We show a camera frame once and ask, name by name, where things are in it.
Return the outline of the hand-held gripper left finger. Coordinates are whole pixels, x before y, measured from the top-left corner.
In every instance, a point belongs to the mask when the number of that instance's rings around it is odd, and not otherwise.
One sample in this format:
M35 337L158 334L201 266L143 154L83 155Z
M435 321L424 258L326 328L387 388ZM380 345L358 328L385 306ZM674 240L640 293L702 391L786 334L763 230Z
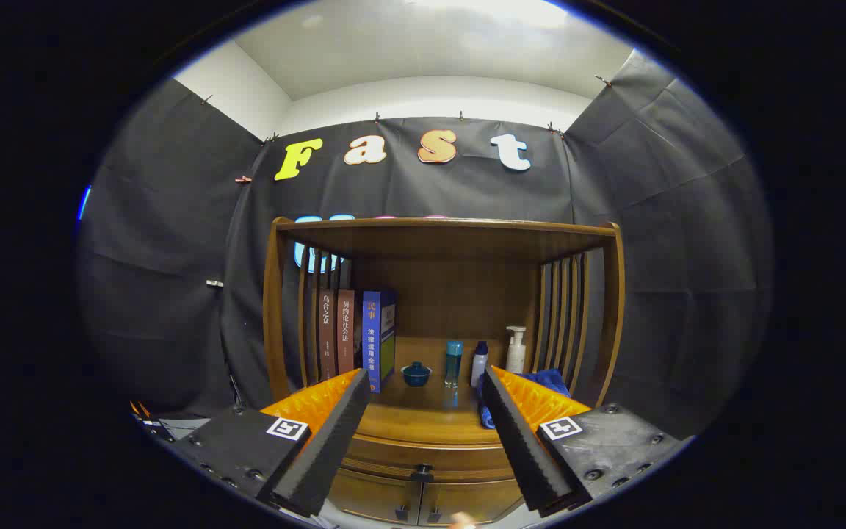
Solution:
M355 369L265 409L234 408L173 445L195 468L272 508L318 515L369 404Z

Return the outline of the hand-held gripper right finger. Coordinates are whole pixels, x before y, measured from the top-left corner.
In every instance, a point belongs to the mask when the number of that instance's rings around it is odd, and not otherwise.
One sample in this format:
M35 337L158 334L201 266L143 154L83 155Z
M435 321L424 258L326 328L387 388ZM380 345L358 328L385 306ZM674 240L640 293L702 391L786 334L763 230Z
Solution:
M481 395L527 508L543 518L631 488L691 443L628 406L591 408L496 366Z

